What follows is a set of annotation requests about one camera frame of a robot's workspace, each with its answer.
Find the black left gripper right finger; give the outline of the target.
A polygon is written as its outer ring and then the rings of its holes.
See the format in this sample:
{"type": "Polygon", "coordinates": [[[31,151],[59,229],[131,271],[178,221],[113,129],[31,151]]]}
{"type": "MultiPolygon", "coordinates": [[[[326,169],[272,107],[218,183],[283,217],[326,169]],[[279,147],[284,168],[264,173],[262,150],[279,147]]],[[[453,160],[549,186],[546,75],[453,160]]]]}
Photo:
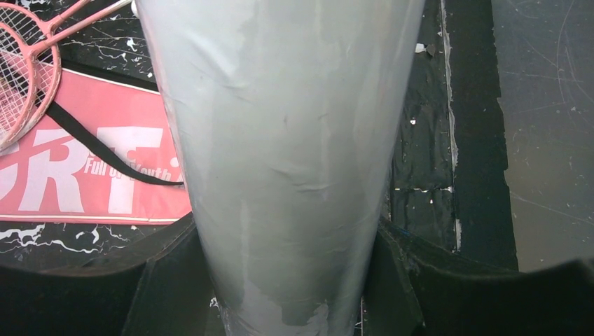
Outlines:
{"type": "Polygon", "coordinates": [[[373,335],[592,335],[593,261],[522,273],[381,220],[364,303],[373,335]]]}

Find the white shuttlecock tube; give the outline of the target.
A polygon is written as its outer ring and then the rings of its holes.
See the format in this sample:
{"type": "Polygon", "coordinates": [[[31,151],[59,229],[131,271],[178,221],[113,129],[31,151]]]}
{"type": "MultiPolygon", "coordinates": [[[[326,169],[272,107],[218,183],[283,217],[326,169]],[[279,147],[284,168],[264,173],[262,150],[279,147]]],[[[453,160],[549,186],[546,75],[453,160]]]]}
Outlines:
{"type": "Polygon", "coordinates": [[[138,1],[228,335],[352,335],[423,1],[138,1]]]}

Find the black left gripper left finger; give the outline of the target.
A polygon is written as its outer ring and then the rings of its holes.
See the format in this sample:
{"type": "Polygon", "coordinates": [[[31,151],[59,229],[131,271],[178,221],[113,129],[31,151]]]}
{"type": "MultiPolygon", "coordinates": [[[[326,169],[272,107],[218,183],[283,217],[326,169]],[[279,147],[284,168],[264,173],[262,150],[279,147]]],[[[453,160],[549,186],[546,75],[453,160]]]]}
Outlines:
{"type": "Polygon", "coordinates": [[[213,285],[187,214],[82,265],[1,267],[2,335],[217,335],[213,285]]]}

